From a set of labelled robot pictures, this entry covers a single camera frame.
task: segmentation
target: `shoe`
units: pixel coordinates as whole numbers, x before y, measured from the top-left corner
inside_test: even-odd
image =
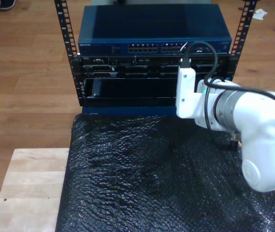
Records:
[[[15,6],[16,0],[0,0],[0,10],[7,11]]]

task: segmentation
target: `wooden floor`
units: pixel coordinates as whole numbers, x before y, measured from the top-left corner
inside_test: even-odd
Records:
[[[234,37],[243,2],[213,2]],[[69,0],[76,39],[89,3]],[[275,0],[262,0],[259,8],[268,14],[253,20],[234,81],[275,90]],[[15,148],[69,147],[80,112],[53,0],[18,0],[0,12],[0,189]]]

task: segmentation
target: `white cable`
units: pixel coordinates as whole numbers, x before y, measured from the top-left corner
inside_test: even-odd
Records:
[[[184,47],[186,47],[187,43],[188,43],[188,42],[186,42],[186,43],[181,47],[180,52],[184,49]]]

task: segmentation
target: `black bubble wrap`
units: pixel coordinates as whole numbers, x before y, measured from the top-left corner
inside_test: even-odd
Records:
[[[252,190],[241,163],[193,120],[78,115],[56,231],[275,232],[275,192]]]

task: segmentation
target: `white robotic arm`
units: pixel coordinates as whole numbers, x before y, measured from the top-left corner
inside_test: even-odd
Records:
[[[205,127],[203,80],[195,89],[196,73],[191,68],[178,72],[177,116],[194,118]],[[216,80],[214,83],[238,86]],[[260,192],[275,189],[275,101],[261,94],[213,89],[208,101],[208,117],[212,130],[240,132],[242,138],[242,171],[250,187]]]

